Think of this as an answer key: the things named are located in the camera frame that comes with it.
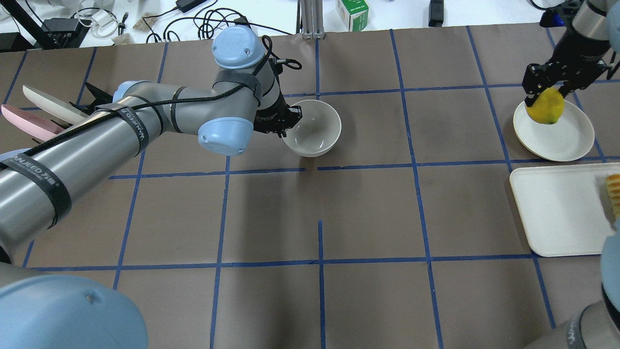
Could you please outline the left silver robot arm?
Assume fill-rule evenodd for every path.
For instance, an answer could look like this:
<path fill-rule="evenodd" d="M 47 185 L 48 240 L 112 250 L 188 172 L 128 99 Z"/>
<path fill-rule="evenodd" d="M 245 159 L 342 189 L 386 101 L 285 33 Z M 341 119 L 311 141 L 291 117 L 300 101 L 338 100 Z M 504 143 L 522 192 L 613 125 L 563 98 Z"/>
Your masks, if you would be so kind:
<path fill-rule="evenodd" d="M 197 135 L 213 153 L 239 156 L 254 132 L 286 136 L 303 115 L 286 104 L 279 58 L 248 25 L 212 42 L 210 90 L 127 81 L 111 102 L 44 143 L 1 156 L 1 347 L 146 349 L 148 329 L 131 299 L 88 278 L 14 265 L 16 249 L 68 216 L 76 201 L 165 132 Z"/>

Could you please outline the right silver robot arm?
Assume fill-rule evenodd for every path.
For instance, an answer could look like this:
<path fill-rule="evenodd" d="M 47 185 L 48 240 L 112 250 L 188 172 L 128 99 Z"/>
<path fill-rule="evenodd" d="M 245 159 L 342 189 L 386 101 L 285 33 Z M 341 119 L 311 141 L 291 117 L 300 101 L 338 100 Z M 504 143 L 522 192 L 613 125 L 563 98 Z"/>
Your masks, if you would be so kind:
<path fill-rule="evenodd" d="M 565 97 L 589 87 L 602 73 L 619 68 L 603 56 L 619 51 L 619 2 L 586 0 L 545 64 L 527 66 L 521 83 L 527 114 L 540 124 L 553 124 Z M 617 349 L 619 347 L 619 233 L 607 237 L 601 256 L 602 300 L 530 343 L 530 349 Z"/>

